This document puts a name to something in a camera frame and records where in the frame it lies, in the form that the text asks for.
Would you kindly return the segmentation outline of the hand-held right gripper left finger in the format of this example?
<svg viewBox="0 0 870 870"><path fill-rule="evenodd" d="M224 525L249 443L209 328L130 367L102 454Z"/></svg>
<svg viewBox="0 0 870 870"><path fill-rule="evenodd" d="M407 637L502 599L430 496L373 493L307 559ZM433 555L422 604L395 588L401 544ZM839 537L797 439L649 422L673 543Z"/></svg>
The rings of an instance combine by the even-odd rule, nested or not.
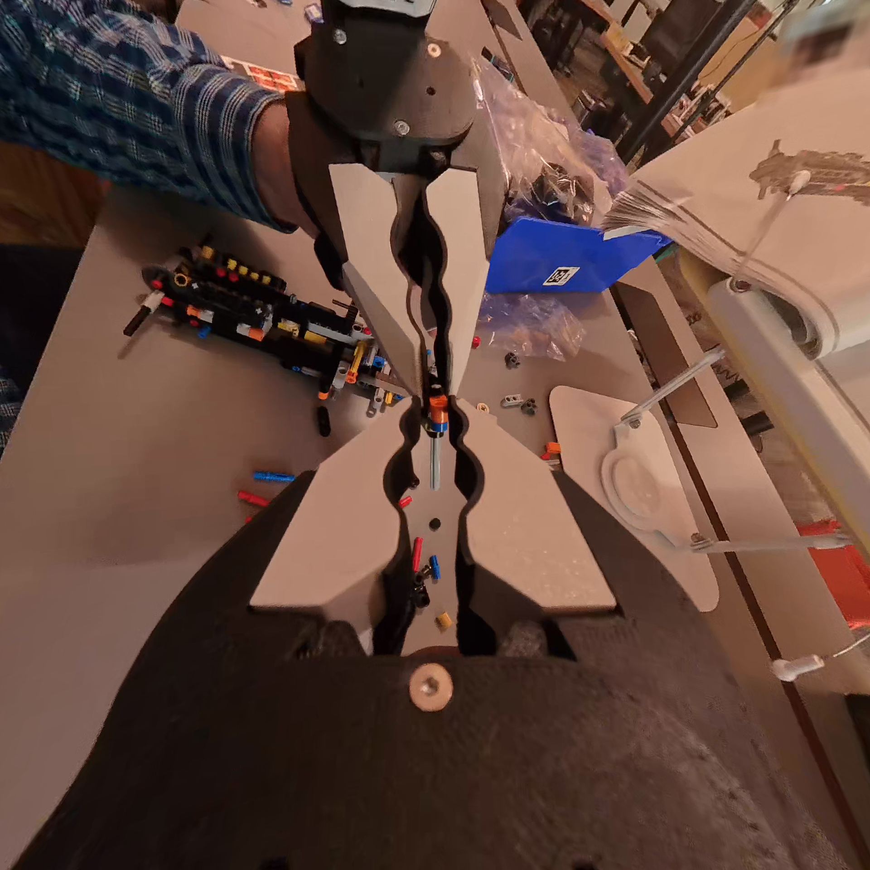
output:
<svg viewBox="0 0 870 870"><path fill-rule="evenodd" d="M299 504L250 607L372 633L375 654L400 654L416 613L411 536L398 503L415 479L422 404L386 411L288 491Z"/></svg>

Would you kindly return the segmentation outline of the lego sticker sheet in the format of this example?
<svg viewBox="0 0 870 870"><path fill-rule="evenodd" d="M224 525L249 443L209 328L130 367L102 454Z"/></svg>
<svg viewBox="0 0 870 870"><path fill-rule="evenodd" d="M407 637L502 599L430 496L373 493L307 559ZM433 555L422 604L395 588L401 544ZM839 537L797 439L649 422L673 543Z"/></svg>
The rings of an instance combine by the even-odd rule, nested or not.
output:
<svg viewBox="0 0 870 870"><path fill-rule="evenodd" d="M221 60L229 70L273 92L302 92L305 89L303 81L295 74L258 66L229 56L221 56Z"/></svg>

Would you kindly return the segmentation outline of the person's left hand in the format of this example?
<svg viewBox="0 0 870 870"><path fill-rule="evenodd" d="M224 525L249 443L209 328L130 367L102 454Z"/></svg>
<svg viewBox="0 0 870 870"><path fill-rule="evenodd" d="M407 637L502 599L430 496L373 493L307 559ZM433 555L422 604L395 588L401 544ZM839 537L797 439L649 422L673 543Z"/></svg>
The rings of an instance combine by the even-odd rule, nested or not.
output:
<svg viewBox="0 0 870 870"><path fill-rule="evenodd" d="M257 194L269 217L283 227L297 227L315 240L319 229L299 199L293 174L289 119L283 103L272 102L259 114L251 140L251 162Z"/></svg>

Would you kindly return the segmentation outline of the empty clear plastic bag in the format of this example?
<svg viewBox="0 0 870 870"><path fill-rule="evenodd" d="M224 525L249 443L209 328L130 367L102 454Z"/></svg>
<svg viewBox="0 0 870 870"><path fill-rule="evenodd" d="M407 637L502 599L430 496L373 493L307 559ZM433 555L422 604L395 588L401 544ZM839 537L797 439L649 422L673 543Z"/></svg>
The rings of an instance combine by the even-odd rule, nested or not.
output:
<svg viewBox="0 0 870 870"><path fill-rule="evenodd" d="M520 359L566 362L577 356L586 329L555 296L484 293L475 335L481 346Z"/></svg>

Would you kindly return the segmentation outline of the black metal post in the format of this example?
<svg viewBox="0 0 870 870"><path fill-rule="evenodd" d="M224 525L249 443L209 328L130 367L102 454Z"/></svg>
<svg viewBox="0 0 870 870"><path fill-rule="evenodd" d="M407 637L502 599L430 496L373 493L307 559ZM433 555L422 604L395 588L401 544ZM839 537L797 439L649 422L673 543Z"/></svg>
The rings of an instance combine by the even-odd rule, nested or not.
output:
<svg viewBox="0 0 870 870"><path fill-rule="evenodd" d="M715 13L697 31L679 61L666 71L663 84L653 93L644 110L636 116L617 147L618 155L625 163L648 143L650 137L661 128L661 122L669 111L697 79L723 42L734 31L753 7L754 1L716 2Z"/></svg>

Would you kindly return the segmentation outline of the blue labelled parts bin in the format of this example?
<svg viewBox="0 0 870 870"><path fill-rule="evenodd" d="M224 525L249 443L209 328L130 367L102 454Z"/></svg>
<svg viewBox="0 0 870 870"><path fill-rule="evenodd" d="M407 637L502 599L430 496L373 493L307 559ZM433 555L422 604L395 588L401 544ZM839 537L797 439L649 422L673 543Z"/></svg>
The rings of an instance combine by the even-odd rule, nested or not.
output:
<svg viewBox="0 0 870 870"><path fill-rule="evenodd" d="M520 217L496 240L485 291L489 295L602 292L670 243L654 231L604 232Z"/></svg>

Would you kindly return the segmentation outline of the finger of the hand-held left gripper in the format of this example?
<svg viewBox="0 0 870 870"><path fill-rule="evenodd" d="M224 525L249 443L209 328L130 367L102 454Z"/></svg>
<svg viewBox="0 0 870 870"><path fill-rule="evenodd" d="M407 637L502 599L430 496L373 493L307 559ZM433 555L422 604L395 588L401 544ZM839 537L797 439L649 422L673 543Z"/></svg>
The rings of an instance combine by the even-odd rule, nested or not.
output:
<svg viewBox="0 0 870 870"><path fill-rule="evenodd" d="M436 324L434 355L441 385L457 396L473 349L489 263L475 172L449 169L423 194L430 243L430 308Z"/></svg>
<svg viewBox="0 0 870 870"><path fill-rule="evenodd" d="M399 206L393 181L358 163L331 164L332 190L347 259L343 277L406 393L422 397L419 328L410 314L411 280L393 241Z"/></svg>

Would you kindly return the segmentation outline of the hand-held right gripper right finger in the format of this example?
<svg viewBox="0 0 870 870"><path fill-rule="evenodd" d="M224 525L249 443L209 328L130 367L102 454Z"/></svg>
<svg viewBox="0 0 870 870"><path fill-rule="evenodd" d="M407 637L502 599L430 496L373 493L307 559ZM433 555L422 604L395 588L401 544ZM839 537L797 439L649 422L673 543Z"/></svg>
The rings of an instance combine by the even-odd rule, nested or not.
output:
<svg viewBox="0 0 870 870"><path fill-rule="evenodd" d="M616 611L550 466L461 398L449 401L449 435L465 500L455 567L461 652L493 654L518 622Z"/></svg>

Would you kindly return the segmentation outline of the lego instruction booklet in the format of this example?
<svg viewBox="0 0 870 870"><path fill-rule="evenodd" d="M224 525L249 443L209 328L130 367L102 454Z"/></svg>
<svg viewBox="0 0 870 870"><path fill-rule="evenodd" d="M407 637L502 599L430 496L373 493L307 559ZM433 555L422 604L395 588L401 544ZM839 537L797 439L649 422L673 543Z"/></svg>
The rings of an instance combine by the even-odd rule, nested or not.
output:
<svg viewBox="0 0 870 870"><path fill-rule="evenodd" d="M651 230L799 310L816 356L868 340L869 72L804 78L638 169L606 232Z"/></svg>

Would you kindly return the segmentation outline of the partly built lego chassis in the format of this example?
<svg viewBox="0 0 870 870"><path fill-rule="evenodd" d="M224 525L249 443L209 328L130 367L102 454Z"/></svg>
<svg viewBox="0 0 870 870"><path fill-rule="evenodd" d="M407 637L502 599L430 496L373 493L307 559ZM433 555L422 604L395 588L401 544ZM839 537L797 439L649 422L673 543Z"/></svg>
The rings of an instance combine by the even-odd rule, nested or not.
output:
<svg viewBox="0 0 870 870"><path fill-rule="evenodd" d="M406 397L354 305L303 301L288 291L283 278L215 249L210 240L142 269L147 292L125 324L125 338L135 337L148 319L161 315L189 326L202 339L229 340L312 377L320 399L346 386L364 390L370 396L370 417Z"/></svg>

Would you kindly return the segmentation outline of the small black lego assembly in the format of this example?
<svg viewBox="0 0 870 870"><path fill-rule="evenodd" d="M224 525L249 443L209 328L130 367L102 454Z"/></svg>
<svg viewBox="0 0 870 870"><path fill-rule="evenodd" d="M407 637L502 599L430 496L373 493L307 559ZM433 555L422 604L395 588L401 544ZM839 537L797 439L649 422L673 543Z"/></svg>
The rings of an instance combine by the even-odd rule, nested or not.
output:
<svg viewBox="0 0 870 870"><path fill-rule="evenodd" d="M441 481L441 451L442 451L442 440L445 438L445 435L448 433L449 429L449 417L448 417L448 425L445 430L437 430L431 424L429 420L429 397L432 394L439 394L447 396L443 386L441 386L440 382L437 379L430 380L428 399L426 400L426 416L423 420L424 429L429 436L430 439L430 488L433 492L437 492L440 489L440 481Z"/></svg>

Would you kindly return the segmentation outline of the clear bags of lego pieces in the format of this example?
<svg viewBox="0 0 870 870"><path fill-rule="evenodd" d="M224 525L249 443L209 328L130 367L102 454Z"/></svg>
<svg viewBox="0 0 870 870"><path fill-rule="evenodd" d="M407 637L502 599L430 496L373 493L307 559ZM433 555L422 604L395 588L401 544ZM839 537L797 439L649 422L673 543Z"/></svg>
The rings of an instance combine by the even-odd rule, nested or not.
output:
<svg viewBox="0 0 870 870"><path fill-rule="evenodd" d="M490 61L471 65L506 178L500 228L520 218L599 228L628 182L614 145L530 99Z"/></svg>

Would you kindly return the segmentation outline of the white book stand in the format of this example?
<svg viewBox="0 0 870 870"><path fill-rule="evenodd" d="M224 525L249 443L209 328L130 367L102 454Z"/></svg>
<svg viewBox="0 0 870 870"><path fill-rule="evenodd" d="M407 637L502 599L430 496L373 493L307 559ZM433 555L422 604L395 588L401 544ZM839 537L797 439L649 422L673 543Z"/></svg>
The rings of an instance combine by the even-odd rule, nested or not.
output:
<svg viewBox="0 0 870 870"><path fill-rule="evenodd" d="M713 372L680 387L676 429L646 412L637 431L615 430L635 402L569 386L555 387L550 408L565 474L615 519L630 543L647 549L680 583L702 613L721 601L728 553L691 551L691 536L734 543L772 543L767 550L731 552L743 569L779 649L774 658L827 657L854 641L811 550L802 543L787 507ZM640 466L652 482L651 530L626 525L607 497L602 472L611 459Z"/></svg>

